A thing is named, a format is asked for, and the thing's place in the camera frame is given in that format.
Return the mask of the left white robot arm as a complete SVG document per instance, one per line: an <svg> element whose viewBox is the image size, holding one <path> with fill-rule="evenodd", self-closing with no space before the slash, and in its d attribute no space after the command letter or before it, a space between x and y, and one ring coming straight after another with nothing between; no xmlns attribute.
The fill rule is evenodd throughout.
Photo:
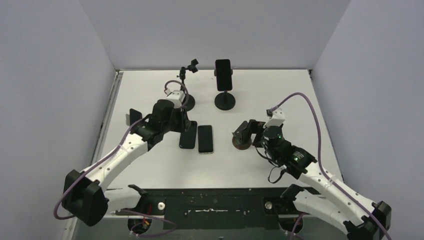
<svg viewBox="0 0 424 240"><path fill-rule="evenodd" d="M134 184L110 190L109 185L132 162L160 143L166 133L182 133L189 126L187 109L180 99L158 100L150 114L130 125L108 155L82 171L67 174L58 204L89 227L110 212L130 209L136 215L145 213L148 200L144 190Z"/></svg>

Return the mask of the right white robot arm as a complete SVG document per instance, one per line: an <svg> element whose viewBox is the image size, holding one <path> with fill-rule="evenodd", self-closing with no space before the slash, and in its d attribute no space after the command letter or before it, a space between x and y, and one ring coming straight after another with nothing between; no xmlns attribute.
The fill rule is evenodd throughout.
<svg viewBox="0 0 424 240"><path fill-rule="evenodd" d="M309 214L334 226L349 240L381 240L391 224L391 207L375 202L354 191L328 170L320 167L309 152L291 144L283 136L282 126L266 126L264 122L244 121L234 132L233 145L238 149L250 146L263 148L264 158L296 180L318 191L310 193L296 184L281 195L281 207L289 214Z"/></svg>

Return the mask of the aluminium rail left edge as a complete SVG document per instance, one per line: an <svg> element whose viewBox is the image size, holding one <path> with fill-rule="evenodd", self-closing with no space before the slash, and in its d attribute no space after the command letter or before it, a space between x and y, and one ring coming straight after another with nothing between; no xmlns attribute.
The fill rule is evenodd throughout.
<svg viewBox="0 0 424 240"><path fill-rule="evenodd" d="M95 164L102 157L103 146L104 146L104 138L107 135L107 131L110 125L110 120L112 117L112 112L114 109L114 105L116 102L116 98L118 95L118 91L121 85L122 77L124 74L124 70L117 70L115 74L115 78L112 83L112 88L109 94L109 98L106 105L106 110L100 125L100 132L98 135L98 139L96 142L95 150L93 152L93 156L91 159L91 164Z"/></svg>

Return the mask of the black phone stand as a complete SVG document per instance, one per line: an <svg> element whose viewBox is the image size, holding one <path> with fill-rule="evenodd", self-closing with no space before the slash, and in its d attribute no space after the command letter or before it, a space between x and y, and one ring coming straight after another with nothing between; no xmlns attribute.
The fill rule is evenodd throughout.
<svg viewBox="0 0 424 240"><path fill-rule="evenodd" d="M230 93L230 91L219 91L219 93L215 96L214 104L218 109L228 111L235 106L236 100L235 97Z"/></svg>
<svg viewBox="0 0 424 240"><path fill-rule="evenodd" d="M183 85L186 85L185 84L186 72L189 71L189 72L192 72L193 74L196 73L198 71L198 69L197 69L198 64L199 64L198 60L193 59L193 60L191 60L190 65L182 66L180 68L179 75L177 77L181 80L181 83ZM186 94L185 100L187 100L187 105L186 105L187 111L192 110L195 107L195 104L196 104L195 98L190 94Z"/></svg>

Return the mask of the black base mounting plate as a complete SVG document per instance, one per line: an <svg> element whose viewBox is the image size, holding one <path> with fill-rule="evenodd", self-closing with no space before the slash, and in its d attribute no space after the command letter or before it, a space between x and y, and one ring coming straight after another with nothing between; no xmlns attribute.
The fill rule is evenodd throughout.
<svg viewBox="0 0 424 240"><path fill-rule="evenodd" d="M112 188L105 192L118 216L128 216L137 234L161 221L164 230L291 230L300 233L326 223L304 215L281 195L285 187L140 189Z"/></svg>

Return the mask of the brown base phone stand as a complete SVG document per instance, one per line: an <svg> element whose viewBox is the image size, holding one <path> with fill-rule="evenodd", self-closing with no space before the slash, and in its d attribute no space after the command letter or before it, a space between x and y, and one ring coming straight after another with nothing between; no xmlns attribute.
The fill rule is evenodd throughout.
<svg viewBox="0 0 424 240"><path fill-rule="evenodd" d="M252 146L251 134L241 131L233 132L232 144L238 150L247 150Z"/></svg>

